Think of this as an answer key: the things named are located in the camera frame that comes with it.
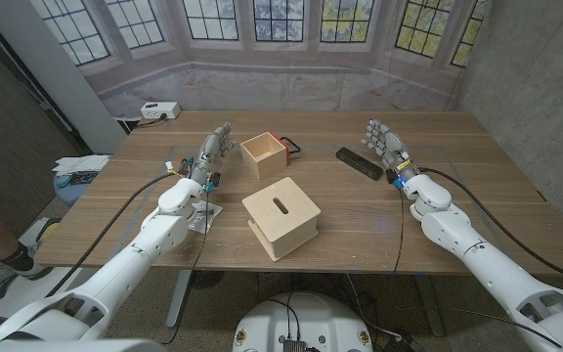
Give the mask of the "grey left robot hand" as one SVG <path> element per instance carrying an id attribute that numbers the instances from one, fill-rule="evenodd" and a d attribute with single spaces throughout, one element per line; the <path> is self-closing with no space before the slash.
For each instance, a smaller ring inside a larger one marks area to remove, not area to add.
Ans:
<path id="1" fill-rule="evenodd" d="M 213 173 L 220 170 L 226 154 L 236 145 L 231 131 L 231 123 L 225 122 L 206 137 L 195 158 L 191 180 L 203 186 Z"/>

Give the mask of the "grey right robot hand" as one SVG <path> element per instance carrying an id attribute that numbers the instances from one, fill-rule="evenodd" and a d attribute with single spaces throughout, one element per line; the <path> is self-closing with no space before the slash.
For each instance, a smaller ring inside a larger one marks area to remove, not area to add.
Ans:
<path id="1" fill-rule="evenodd" d="M 408 148 L 386 124 L 378 119 L 371 119 L 367 131 L 361 143 L 375 152 L 386 166 L 390 184 L 404 185 L 419 174 L 418 168 L 412 163 Z"/>

